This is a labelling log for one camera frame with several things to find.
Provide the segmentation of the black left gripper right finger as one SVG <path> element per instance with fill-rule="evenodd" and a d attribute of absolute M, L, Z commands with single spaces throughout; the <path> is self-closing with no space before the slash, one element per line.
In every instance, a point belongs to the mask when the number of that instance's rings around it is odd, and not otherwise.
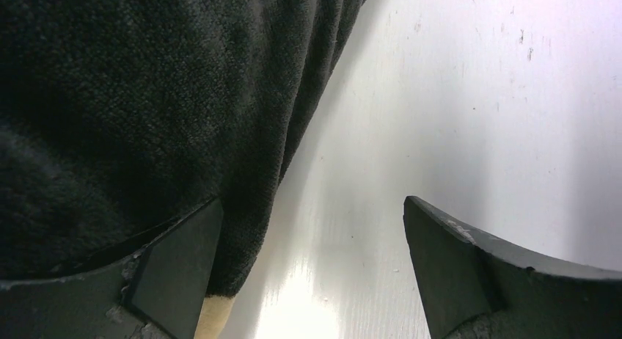
<path fill-rule="evenodd" d="M 534 252 L 407 197 L 403 222 L 432 338 L 619 338 L 621 273 Z"/>

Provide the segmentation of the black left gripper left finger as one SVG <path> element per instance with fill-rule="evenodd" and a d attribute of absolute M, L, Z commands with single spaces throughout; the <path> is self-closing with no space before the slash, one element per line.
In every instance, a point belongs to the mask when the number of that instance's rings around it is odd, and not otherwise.
<path fill-rule="evenodd" d="M 192 338 L 222 226 L 215 199 L 52 275 L 1 281 L 3 338 Z"/>

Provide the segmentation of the red-framed whiteboard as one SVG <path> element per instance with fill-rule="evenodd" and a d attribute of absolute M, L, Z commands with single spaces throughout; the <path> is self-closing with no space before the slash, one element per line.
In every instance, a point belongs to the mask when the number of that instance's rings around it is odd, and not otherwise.
<path fill-rule="evenodd" d="M 621 268 L 621 0 L 367 0 L 223 338 L 427 338 L 418 196 Z"/>

